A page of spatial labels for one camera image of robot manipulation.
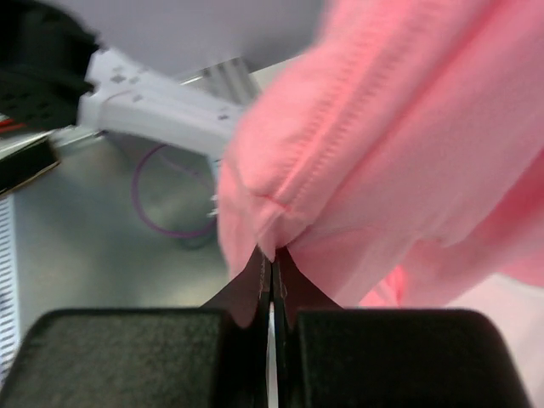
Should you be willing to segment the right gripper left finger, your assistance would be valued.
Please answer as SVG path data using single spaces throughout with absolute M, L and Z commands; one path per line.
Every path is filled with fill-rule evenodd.
M 270 262 L 198 308 L 60 309 L 26 333 L 4 407 L 265 407 Z

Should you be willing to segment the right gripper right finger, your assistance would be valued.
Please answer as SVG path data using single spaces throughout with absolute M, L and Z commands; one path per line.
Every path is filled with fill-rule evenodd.
M 272 264 L 282 407 L 528 407 L 502 335 L 470 309 L 344 309 L 281 249 Z

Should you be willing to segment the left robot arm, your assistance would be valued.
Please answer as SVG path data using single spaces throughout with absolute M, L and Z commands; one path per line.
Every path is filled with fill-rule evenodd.
M 218 159 L 244 109 L 105 47 L 61 8 L 3 1 L 1 112 L 38 132 L 125 133 Z

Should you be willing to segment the light pink t shirt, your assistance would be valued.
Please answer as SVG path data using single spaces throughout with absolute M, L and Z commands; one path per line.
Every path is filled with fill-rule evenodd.
M 336 1 L 221 162 L 232 275 L 286 247 L 342 305 L 543 283 L 543 4 Z

